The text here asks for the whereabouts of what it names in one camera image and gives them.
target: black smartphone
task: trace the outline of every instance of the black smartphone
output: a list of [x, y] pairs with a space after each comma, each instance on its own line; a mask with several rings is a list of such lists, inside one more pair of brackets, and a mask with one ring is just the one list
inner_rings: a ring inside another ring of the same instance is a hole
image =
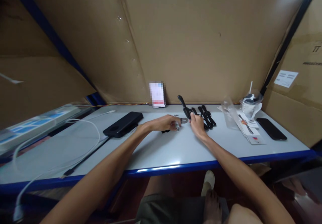
[[287, 140], [287, 137], [270, 120], [266, 118], [257, 118], [256, 120], [272, 139]]

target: black cable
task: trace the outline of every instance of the black cable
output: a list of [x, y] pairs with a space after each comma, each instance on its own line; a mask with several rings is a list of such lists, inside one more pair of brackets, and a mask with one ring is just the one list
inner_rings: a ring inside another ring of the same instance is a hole
[[72, 173], [74, 173], [75, 169], [78, 168], [78, 166], [80, 166], [82, 163], [84, 163], [90, 156], [93, 155], [93, 153], [95, 153], [97, 150], [100, 149], [100, 147], [102, 147], [108, 140], [110, 140], [111, 137], [108, 137], [101, 145], [99, 145], [97, 147], [97, 149], [93, 150], [93, 152], [91, 152], [89, 155], [87, 155], [82, 161], [80, 161], [78, 164], [76, 164], [74, 167], [72, 167], [71, 169], [67, 170], [61, 177], [60, 179], [65, 178], [66, 176], [71, 175]]

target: phone screen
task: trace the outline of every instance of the phone screen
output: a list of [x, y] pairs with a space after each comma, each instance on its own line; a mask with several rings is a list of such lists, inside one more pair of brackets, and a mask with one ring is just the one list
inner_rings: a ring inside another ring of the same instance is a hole
[[165, 107], [164, 84], [162, 82], [149, 82], [151, 102], [153, 108]]
[[257, 118], [256, 120], [272, 139], [287, 140], [287, 137], [270, 120], [266, 118]]

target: charging cable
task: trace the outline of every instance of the charging cable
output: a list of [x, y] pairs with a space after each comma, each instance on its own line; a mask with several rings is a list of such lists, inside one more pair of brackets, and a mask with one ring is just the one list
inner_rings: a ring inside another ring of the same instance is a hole
[[[103, 113], [103, 114], [100, 114], [100, 115], [98, 115], [98, 116], [95, 116], [95, 117], [93, 117], [93, 118], [90, 118], [90, 119], [88, 119], [88, 120], [91, 120], [91, 119], [94, 119], [94, 118], [96, 118], [96, 117], [99, 117], [99, 116], [101, 116], [101, 115], [104, 115], [104, 114], [108, 114], [108, 113], [113, 113], [113, 112], [115, 112], [115, 110], [111, 110], [111, 111], [108, 111], [108, 112], [106, 112], [106, 113]], [[54, 125], [52, 126], [52, 127], [54, 127], [54, 126], [56, 126], [56, 123], [57, 123], [57, 121], [56, 121], [56, 119], [55, 118], [51, 118], [51, 117], [47, 117], [47, 116], [41, 116], [41, 117], [46, 117], [46, 118], [49, 118], [49, 119], [52, 119], [52, 120], [54, 120]], [[100, 135], [100, 132], [99, 132], [99, 130], [98, 130], [98, 128], [97, 128], [97, 126], [93, 123], [93, 122], [90, 122], [90, 121], [88, 121], [88, 120], [82, 120], [82, 119], [68, 119], [68, 120], [66, 120], [66, 123], [75, 123], [75, 122], [77, 122], [77, 121], [80, 121], [80, 122], [87, 122], [87, 123], [90, 123], [90, 124], [92, 124], [94, 127], [95, 127], [95, 130], [96, 130], [96, 132], [97, 132], [97, 134], [98, 134], [98, 140], [97, 140], [97, 142], [96, 142], [96, 144], [89, 150], [89, 151], [87, 151], [85, 154], [83, 154], [83, 155], [81, 155], [81, 156], [79, 156], [79, 157], [77, 157], [77, 158], [75, 158], [75, 159], [73, 159], [73, 160], [71, 160], [71, 161], [67, 161], [67, 162], [65, 162], [65, 163], [63, 163], [63, 164], [60, 164], [60, 165], [57, 165], [57, 166], [55, 166], [55, 167], [53, 167], [53, 168], [51, 168], [51, 169], [49, 169], [49, 170], [47, 170], [47, 171], [45, 171], [45, 172], [43, 172], [42, 174], [40, 174], [40, 175], [38, 175], [38, 176], [36, 176], [35, 178], [33, 178], [21, 191], [20, 191], [20, 193], [19, 193], [19, 195], [18, 195], [18, 197], [17, 197], [17, 199], [16, 199], [16, 206], [15, 206], [15, 209], [14, 209], [14, 214], [13, 214], [13, 221], [14, 222], [20, 222], [22, 219], [23, 219], [23, 210], [22, 210], [22, 206], [21, 206], [21, 198], [22, 198], [22, 195], [23, 195], [23, 193], [27, 190], [27, 188], [35, 181], [35, 180], [37, 180], [38, 178], [40, 178], [41, 176], [43, 176], [44, 174], [48, 174], [48, 173], [52, 173], [52, 172], [56, 172], [56, 171], [61, 171], [61, 170], [63, 170], [63, 169], [66, 169], [66, 168], [69, 168], [69, 167], [71, 167], [71, 166], [73, 166], [73, 165], [75, 165], [75, 164], [78, 164], [78, 163], [82, 163], [82, 162], [84, 162], [86, 159], [88, 159], [95, 151], [93, 151], [92, 152], [92, 150], [101, 142], [100, 140], [101, 140], [101, 135]], [[40, 133], [40, 134], [38, 134], [37, 136], [35, 136], [34, 138], [36, 138], [36, 137], [38, 137], [39, 135], [41, 135], [41, 134], [43, 134], [43, 133], [45, 133], [46, 131], [48, 131], [48, 129], [47, 130], [45, 130], [45, 131], [43, 131], [42, 133]], [[20, 174], [20, 175], [23, 175], [20, 171], [19, 171], [19, 169], [18, 169], [18, 167], [17, 167], [17, 163], [16, 163], [16, 158], [17, 158], [17, 154], [18, 154], [18, 152], [19, 152], [19, 150], [24, 146], [24, 145], [26, 145], [28, 142], [30, 142], [30, 140], [27, 140], [27, 141], [25, 141], [25, 142], [23, 142], [22, 144], [20, 144], [17, 148], [16, 148], [16, 150], [14, 151], [14, 153], [13, 153], [13, 156], [12, 156], [12, 165], [13, 165], [13, 168], [14, 168], [14, 170], [15, 170], [15, 172], [16, 173], [18, 173], [18, 174]]]

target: table surface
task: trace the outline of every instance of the table surface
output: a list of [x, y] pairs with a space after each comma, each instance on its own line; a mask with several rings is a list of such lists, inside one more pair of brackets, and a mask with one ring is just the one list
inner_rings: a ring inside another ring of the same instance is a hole
[[[207, 105], [212, 118], [217, 126], [208, 131], [219, 145], [231, 152], [238, 158], [282, 154], [297, 151], [307, 151], [309, 148], [270, 118], [263, 111], [256, 114], [258, 118], [268, 118], [286, 137], [286, 141], [274, 141], [259, 126], [259, 132], [263, 136], [266, 145], [251, 145], [240, 130], [228, 129], [224, 114], [217, 108], [219, 105]], [[104, 112], [116, 110], [114, 113], [105, 114], [91, 121], [95, 123], [100, 131], [101, 139], [103, 130], [125, 116], [130, 111], [142, 112], [144, 118], [140, 123], [164, 116], [166, 114], [178, 114], [185, 117], [181, 105], [169, 105], [165, 108], [153, 109], [151, 106], [107, 106], [88, 115], [84, 119], [98, 116]], [[86, 162], [79, 166], [71, 176], [87, 174], [104, 157], [117, 148], [129, 134], [122, 138], [112, 138]], [[79, 157], [90, 150], [97, 142], [98, 134], [94, 126], [89, 123], [78, 122], [48, 139], [41, 145], [29, 150], [17, 158], [17, 166], [22, 174], [14, 171], [12, 162], [0, 168], [0, 187], [3, 184], [29, 181], [37, 175], [47, 171], [54, 166]], [[182, 124], [178, 132], [150, 133], [136, 148], [127, 170], [142, 172], [149, 168], [162, 169], [164, 166], [179, 167], [184, 164], [200, 163], [216, 160], [210, 151], [194, 136], [189, 123]], [[39, 179], [59, 178], [65, 170], [41, 176]]]

